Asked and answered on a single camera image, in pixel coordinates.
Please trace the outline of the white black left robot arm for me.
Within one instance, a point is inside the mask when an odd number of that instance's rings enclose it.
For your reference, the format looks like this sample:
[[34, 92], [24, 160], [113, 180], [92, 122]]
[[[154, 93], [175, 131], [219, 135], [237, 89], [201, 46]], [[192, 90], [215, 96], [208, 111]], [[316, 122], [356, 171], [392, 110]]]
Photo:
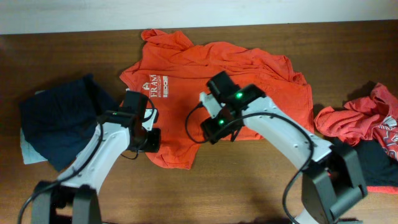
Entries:
[[95, 133], [72, 165], [53, 182], [37, 184], [29, 202], [32, 223], [101, 223], [100, 188], [125, 151], [155, 153], [160, 129], [154, 128], [157, 109], [150, 98], [127, 91], [123, 105], [98, 118]]

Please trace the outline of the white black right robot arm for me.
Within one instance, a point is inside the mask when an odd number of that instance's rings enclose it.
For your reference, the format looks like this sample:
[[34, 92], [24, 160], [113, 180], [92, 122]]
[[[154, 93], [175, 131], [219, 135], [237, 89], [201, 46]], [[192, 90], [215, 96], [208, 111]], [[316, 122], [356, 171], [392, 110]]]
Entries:
[[247, 127], [268, 140], [296, 168], [283, 196], [292, 223], [338, 223], [367, 194], [357, 152], [335, 145], [294, 121], [254, 84], [241, 88], [225, 73], [207, 82], [200, 103], [210, 117], [201, 124], [207, 142], [217, 143]]

